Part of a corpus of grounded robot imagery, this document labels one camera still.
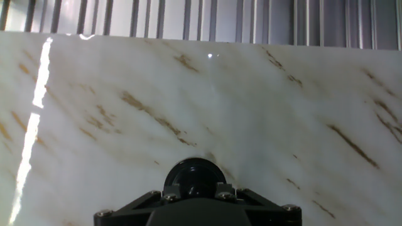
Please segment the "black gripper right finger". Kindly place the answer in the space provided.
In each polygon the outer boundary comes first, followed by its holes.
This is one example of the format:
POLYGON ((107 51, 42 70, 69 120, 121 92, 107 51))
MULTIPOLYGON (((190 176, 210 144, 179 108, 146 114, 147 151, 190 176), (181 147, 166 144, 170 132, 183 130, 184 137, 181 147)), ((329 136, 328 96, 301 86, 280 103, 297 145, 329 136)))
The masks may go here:
POLYGON ((248 188, 216 184, 215 200, 220 214, 235 225, 302 226, 302 210, 294 204, 280 206, 248 188))

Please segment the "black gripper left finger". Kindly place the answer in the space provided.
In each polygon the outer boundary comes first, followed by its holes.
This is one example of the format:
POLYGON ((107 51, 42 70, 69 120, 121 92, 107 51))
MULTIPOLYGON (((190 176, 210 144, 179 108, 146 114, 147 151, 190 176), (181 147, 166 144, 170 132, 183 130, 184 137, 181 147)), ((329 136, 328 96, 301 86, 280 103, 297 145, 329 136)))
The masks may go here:
POLYGON ((163 191, 151 190, 124 207, 100 210, 94 214, 94 226, 146 226, 152 213, 182 199, 180 185, 165 186, 163 191))

